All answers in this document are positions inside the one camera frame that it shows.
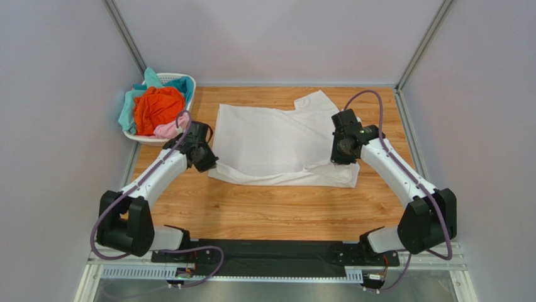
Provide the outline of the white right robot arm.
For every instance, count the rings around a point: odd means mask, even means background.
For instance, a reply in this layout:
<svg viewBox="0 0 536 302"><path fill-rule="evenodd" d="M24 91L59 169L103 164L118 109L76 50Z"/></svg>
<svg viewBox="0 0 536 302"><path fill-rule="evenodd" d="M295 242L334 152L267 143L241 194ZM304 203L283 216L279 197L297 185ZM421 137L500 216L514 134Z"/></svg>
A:
<svg viewBox="0 0 536 302"><path fill-rule="evenodd" d="M362 126L351 109L332 116L335 130L331 161L350 165L362 160L371 166L395 193L404 213L399 223L364 233L359 244L365 254L394 250L411 254L446 243L447 257L457 235L457 198L449 189L438 189L405 162L376 125Z"/></svg>

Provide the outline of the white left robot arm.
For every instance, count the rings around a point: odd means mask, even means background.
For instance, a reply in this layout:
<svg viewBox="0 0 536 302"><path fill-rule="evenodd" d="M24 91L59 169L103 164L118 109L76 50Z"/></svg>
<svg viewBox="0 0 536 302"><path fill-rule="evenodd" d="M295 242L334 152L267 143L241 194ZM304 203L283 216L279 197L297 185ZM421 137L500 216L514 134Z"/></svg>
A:
<svg viewBox="0 0 536 302"><path fill-rule="evenodd" d="M144 256L150 251L178 250L186 231L155 226L151 209L171 182L194 167L205 172L218 160L209 146L212 128L198 121L164 144L158 157L133 182L120 191L106 191L100 200L99 217L91 231L92 250L111 248L124 255Z"/></svg>

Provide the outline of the white t-shirt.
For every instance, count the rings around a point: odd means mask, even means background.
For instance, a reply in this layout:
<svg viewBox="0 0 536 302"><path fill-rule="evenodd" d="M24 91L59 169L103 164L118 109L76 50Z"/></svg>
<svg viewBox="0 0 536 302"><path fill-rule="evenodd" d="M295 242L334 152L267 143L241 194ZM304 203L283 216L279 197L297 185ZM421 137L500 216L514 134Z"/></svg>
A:
<svg viewBox="0 0 536 302"><path fill-rule="evenodd" d="M359 164L330 160L337 106L321 90L294 101L293 110L222 104L208 175L249 186L353 188Z"/></svg>

